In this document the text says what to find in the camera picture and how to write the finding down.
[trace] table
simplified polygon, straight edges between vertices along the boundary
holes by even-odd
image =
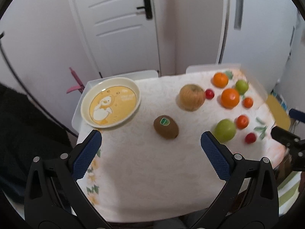
[[[215,99],[205,101],[195,112],[181,110],[176,104],[180,88],[197,83],[211,88],[214,72],[190,73],[181,76],[138,80],[142,101],[135,116],[122,126],[102,130],[102,147],[91,163],[90,173],[78,184],[94,207],[109,222],[141,222],[165,219],[208,207],[224,185],[200,147],[200,136],[212,130],[224,118],[234,120],[240,114],[250,118],[249,126],[238,131],[227,143],[232,153],[246,159],[268,157],[275,167],[284,156],[282,145],[268,135],[251,146],[245,135],[257,126],[260,116],[268,126],[274,119],[264,101],[251,88],[254,106],[245,110],[241,103],[232,110],[217,102],[222,90],[214,88]],[[159,115],[171,116],[180,133],[174,140],[165,140],[153,129]],[[82,122],[78,143],[93,128]]]

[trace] cherry tomato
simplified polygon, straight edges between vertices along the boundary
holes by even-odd
[[[213,91],[213,90],[207,89],[207,90],[205,91],[205,97],[206,97],[208,100],[213,99],[214,96],[215,96],[215,94],[214,94],[214,91]]]
[[[245,138],[245,142],[247,144],[252,144],[256,141],[256,135],[254,133],[249,133],[246,138]]]
[[[238,129],[244,129],[249,125],[249,118],[246,115],[241,115],[236,119],[235,123]]]
[[[253,106],[253,99],[251,97],[246,97],[242,101],[242,104],[245,108],[251,108]]]

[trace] yellow plate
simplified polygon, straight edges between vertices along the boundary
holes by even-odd
[[[85,95],[80,113],[89,125],[108,128],[127,120],[140,101],[141,93],[133,80],[114,77],[97,84]]]

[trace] black cloth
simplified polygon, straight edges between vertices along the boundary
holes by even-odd
[[[53,159],[71,150],[64,129],[25,95],[0,84],[0,187],[12,200],[23,203],[34,157]]]

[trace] black door handle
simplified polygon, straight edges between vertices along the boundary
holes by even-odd
[[[144,0],[144,6],[137,7],[137,9],[145,9],[146,19],[151,20],[153,18],[150,0]]]

